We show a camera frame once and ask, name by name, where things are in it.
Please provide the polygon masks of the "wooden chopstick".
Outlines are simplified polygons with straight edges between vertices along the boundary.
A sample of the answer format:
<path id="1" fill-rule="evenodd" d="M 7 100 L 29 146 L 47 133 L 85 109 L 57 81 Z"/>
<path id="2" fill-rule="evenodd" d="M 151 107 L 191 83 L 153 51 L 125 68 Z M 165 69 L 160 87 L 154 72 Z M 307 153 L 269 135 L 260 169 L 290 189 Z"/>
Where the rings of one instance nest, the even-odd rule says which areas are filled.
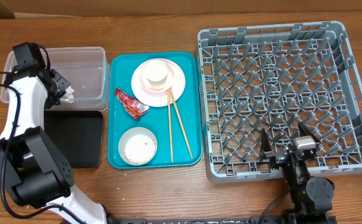
<path id="1" fill-rule="evenodd" d="M 187 134 L 186 134 L 186 132 L 185 132 L 185 128 L 184 128 L 183 121 L 182 121 L 181 116 L 180 116 L 180 113 L 179 113 L 178 106 L 177 106 L 175 97 L 174 97 L 174 95 L 173 95 L 172 89 L 170 89 L 170 90 L 171 90 L 171 97 L 172 97 L 171 103 L 174 105 L 175 112 L 176 112 L 176 115 L 177 115 L 177 117 L 178 117 L 179 125 L 180 125 L 180 127 L 181 127 L 181 130 L 182 130 L 182 133 L 183 133 L 183 136 L 184 136 L 184 140 L 185 140 L 187 149 L 188 149 L 188 151 L 189 151 L 189 155 L 190 155 L 190 157 L 193 159 L 193 154 L 192 154 L 192 151 L 191 151 L 191 147 L 190 147 L 190 145 L 189 145 L 188 137 L 187 137 Z"/>
<path id="2" fill-rule="evenodd" d="M 173 138 L 172 138 L 172 123 L 171 123 L 171 90 L 167 91 L 168 97 L 168 123 L 169 123 L 169 145 L 170 145 L 170 154 L 171 162 L 173 162 Z"/>

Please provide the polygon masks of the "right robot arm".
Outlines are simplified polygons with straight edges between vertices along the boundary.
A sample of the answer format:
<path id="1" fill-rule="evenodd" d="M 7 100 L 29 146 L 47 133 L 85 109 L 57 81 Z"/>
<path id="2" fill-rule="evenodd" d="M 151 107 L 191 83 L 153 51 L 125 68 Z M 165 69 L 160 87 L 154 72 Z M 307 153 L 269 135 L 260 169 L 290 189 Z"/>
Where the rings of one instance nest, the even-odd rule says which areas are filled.
<path id="1" fill-rule="evenodd" d="M 330 179 L 311 176 L 306 163 L 316 158 L 321 142 L 303 123 L 299 122 L 298 128 L 299 137 L 283 152 L 274 152 L 267 133 L 261 130 L 259 159 L 268 159 L 271 169 L 282 170 L 287 190 L 267 206 L 259 223 L 336 223 L 336 218 L 327 214 L 333 208 L 335 185 Z M 286 195 L 290 195 L 293 207 L 278 217 L 267 217 L 269 209 Z"/>

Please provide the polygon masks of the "red snack wrapper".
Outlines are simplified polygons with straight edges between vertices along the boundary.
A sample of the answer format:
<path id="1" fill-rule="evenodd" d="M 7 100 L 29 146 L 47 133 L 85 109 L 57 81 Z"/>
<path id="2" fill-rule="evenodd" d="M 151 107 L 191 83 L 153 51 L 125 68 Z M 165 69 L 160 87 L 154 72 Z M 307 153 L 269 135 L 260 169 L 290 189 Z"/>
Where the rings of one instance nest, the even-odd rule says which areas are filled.
<path id="1" fill-rule="evenodd" d="M 134 119 L 140 120 L 147 114 L 149 106 L 127 95 L 123 90 L 116 88 L 114 93 L 116 99 L 123 105 L 125 111 Z"/>

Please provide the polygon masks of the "rice grains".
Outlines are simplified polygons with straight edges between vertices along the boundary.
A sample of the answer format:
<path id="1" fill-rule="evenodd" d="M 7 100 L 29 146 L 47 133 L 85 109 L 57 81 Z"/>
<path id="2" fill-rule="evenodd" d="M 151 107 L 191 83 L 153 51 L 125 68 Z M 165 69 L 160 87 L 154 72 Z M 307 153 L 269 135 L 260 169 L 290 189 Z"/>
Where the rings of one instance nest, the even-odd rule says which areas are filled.
<path id="1" fill-rule="evenodd" d="M 146 164 L 156 153 L 156 143 L 149 136 L 138 134 L 127 141 L 124 152 L 132 164 Z"/>

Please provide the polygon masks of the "small grey-white bowl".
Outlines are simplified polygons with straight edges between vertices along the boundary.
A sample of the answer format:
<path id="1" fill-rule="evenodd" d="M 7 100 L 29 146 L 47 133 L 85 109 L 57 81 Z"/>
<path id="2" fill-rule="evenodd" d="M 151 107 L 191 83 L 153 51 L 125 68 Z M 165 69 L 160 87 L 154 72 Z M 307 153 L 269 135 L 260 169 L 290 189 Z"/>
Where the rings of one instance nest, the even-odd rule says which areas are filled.
<path id="1" fill-rule="evenodd" d="M 120 154 L 120 157 L 129 165 L 132 165 L 132 166 L 142 166 L 142 165 L 145 165 L 145 164 L 142 164 L 142 165 L 136 165 L 136 164 L 132 164 L 126 157 L 125 157 L 125 144 L 127 143 L 127 141 L 135 136 L 135 135 L 138 135 L 138 134 L 142 134 L 142 135 L 145 135 L 145 136 L 149 136 L 155 143 L 156 143 L 156 152 L 157 152 L 157 148 L 158 148 L 158 143 L 157 143 L 157 140 L 156 140 L 156 137 L 155 135 L 149 130 L 149 129 L 146 129 L 146 128 L 142 128 L 142 127 L 135 127 L 135 128 L 131 128 L 129 130 L 127 130 L 120 138 L 119 140 L 119 143 L 118 143 L 118 152 Z"/>

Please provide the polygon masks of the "white napkin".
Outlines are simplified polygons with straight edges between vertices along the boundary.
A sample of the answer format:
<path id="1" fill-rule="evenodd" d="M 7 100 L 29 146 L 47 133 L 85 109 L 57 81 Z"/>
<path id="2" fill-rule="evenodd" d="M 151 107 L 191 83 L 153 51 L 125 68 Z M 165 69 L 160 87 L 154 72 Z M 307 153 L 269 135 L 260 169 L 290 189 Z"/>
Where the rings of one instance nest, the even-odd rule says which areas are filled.
<path id="1" fill-rule="evenodd" d="M 74 90 L 71 86 L 69 86 L 65 93 L 60 97 L 60 101 L 64 103 L 73 103 L 74 102 L 74 96 L 73 96 Z"/>

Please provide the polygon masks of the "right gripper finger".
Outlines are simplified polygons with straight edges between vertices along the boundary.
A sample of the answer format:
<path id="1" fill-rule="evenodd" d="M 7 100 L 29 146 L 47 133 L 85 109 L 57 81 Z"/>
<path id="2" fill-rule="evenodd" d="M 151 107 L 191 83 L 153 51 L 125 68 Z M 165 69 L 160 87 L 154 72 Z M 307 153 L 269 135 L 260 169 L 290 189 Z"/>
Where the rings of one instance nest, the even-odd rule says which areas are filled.
<path id="1" fill-rule="evenodd" d="M 264 128 L 261 129 L 261 145 L 260 145 L 260 154 L 259 160 L 268 159 L 273 153 L 271 145 L 269 143 L 268 135 Z"/>
<path id="2" fill-rule="evenodd" d="M 301 122 L 298 122 L 298 129 L 300 137 L 310 136 L 316 143 L 320 143 L 320 140 Z"/>

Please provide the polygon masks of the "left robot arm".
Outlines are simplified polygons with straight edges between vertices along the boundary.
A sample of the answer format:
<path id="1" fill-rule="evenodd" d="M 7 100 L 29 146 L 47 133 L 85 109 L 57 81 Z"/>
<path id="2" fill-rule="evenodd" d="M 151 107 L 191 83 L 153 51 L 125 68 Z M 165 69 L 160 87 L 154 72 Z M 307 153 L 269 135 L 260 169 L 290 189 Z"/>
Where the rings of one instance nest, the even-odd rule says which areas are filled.
<path id="1" fill-rule="evenodd" d="M 14 218 L 52 211 L 69 223 L 114 223 L 107 209 L 75 184 L 67 158 L 44 131 L 44 111 L 73 101 L 70 83 L 55 70 L 16 65 L 2 83 L 10 94 L 0 136 L 0 194 Z"/>

